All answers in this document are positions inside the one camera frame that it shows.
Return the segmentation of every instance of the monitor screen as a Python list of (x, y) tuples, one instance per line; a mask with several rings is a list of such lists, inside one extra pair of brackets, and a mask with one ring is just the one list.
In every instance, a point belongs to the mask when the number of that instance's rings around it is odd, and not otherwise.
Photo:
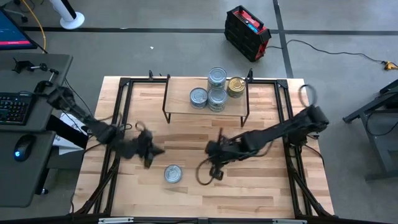
[(36, 49), (34, 42), (0, 9), (0, 50)]

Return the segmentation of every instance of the concrete floor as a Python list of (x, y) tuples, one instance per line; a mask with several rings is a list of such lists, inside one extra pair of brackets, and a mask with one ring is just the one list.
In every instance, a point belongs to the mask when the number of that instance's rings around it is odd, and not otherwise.
[[(37, 2), (35, 12), (42, 25), (59, 27), (59, 16), (50, 3), (45, 1), (40, 6), (39, 1), (33, 1)], [(273, 2), (277, 1), (273, 0), (70, 2), (86, 16), (83, 27), (223, 29), (226, 11), (240, 4), (268, 28), (278, 29), (281, 25), (275, 16)], [(397, 6), (395, 0), (279, 0), (284, 29), (289, 30), (398, 30), (394, 22)], [(28, 17), (27, 26), (36, 26)], [(42, 43), (40, 32), (28, 34)], [(304, 40), (333, 52), (362, 52), (378, 60), (398, 62), (398, 36), (374, 34), (281, 34), (281, 38)], [(74, 56), (68, 80), (91, 110), (95, 110), (106, 75), (147, 75), (152, 70), (154, 74), (199, 76), (211, 67), (221, 66), (233, 75), (242, 76), (253, 68), (256, 77), (287, 77), (281, 50), (267, 49), (264, 58), (251, 63), (225, 41), (223, 34), (47, 32), (46, 36), (50, 53)], [(280, 46), (278, 34), (272, 35), (270, 44)], [(296, 42), (291, 42), (288, 50), (293, 76), (304, 78), (317, 89), (318, 104), (331, 122), (322, 132), (320, 148), (336, 215), (396, 223), (398, 181), (364, 181), (366, 174), (379, 171), (375, 153), (360, 121), (345, 124), (341, 119), (373, 99), (380, 88), (398, 78), (398, 72), (385, 72), (380, 64), (363, 57), (328, 55)], [(35, 197), (28, 208), (0, 208), (0, 219), (68, 213), (77, 175), (64, 170), (54, 172), (47, 181), (48, 195)]]

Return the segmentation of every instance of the tin can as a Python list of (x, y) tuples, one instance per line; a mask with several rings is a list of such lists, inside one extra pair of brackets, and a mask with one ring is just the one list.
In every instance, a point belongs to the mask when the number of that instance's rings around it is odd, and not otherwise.
[(206, 107), (208, 94), (204, 88), (194, 88), (189, 95), (192, 107), (195, 109)]
[(226, 92), (232, 98), (239, 98), (243, 95), (246, 82), (241, 77), (233, 77), (228, 82)]
[(208, 104), (213, 112), (221, 112), (225, 108), (227, 93), (223, 88), (213, 88), (209, 91)]
[(226, 71), (222, 68), (215, 67), (209, 72), (207, 90), (212, 88), (224, 88), (226, 81)]
[(164, 178), (169, 183), (177, 183), (182, 178), (182, 170), (177, 165), (169, 165), (164, 170)]

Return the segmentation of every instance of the butcher block table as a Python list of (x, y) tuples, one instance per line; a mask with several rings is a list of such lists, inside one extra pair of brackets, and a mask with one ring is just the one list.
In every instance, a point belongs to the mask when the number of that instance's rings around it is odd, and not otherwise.
[[(112, 115), (119, 79), (104, 78), (95, 113), (97, 119)], [(298, 90), (304, 80), (295, 78), (287, 81), (293, 111), (297, 114), (303, 109)], [(280, 92), (285, 103), (283, 92)], [(273, 85), (249, 84), (250, 115), (243, 128), (236, 117), (208, 114), (173, 114), (170, 124), (167, 124), (162, 111), (164, 93), (164, 83), (134, 84), (127, 123), (134, 126), (137, 121), (144, 122), (153, 132), (154, 144), (164, 149), (165, 153), (154, 159), (150, 169), (144, 169), (137, 156), (130, 160), (121, 159), (112, 216), (294, 218), (281, 138), (274, 141), (264, 157), (252, 157), (224, 166), (222, 181), (214, 180), (210, 185), (202, 186), (195, 179), (195, 168), (207, 158), (205, 146), (209, 140), (217, 139), (220, 128), (226, 136), (233, 137), (279, 123)], [(133, 128), (126, 131), (125, 139), (137, 135)], [(92, 138), (87, 147), (95, 144), (97, 142)], [(309, 138), (308, 145), (319, 151), (316, 140)], [(88, 200), (97, 187), (104, 153), (105, 148), (98, 146), (85, 154), (73, 198), (76, 209)], [(303, 147), (302, 160), (308, 188), (323, 208), (333, 213), (321, 158)], [(171, 164), (182, 168), (182, 179), (176, 184), (167, 183), (164, 178), (164, 170)], [(210, 167), (210, 164), (202, 166), (202, 182), (210, 179)], [(101, 209), (106, 204), (107, 195), (108, 190), (105, 189)], [(300, 190), (298, 196), (300, 208), (305, 212)]]

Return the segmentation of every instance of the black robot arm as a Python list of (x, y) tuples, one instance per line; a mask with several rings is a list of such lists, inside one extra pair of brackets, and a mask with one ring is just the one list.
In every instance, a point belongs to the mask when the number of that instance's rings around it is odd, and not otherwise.
[(218, 141), (209, 141), (206, 146), (208, 160), (212, 164), (209, 174), (212, 178), (222, 180), (221, 168), (224, 165), (256, 156), (267, 143), (282, 136), (287, 136), (292, 145), (303, 146), (309, 133), (323, 131), (328, 124), (322, 110), (310, 105), (292, 119), (264, 130), (247, 131), (229, 139), (220, 132)]
[(83, 108), (79, 107), (75, 102), (73, 92), (67, 87), (57, 87), (48, 95), (47, 103), (55, 109), (74, 115), (74, 117), (88, 126), (99, 143), (111, 144), (112, 149), (120, 156), (130, 159), (133, 155), (138, 154), (144, 160), (145, 168), (150, 167), (156, 155), (164, 153), (164, 150), (152, 143), (152, 133), (145, 128), (144, 124), (136, 124), (136, 128), (140, 131), (140, 135), (137, 138), (129, 141), (123, 140), (120, 138), (122, 130), (115, 125), (98, 121)]

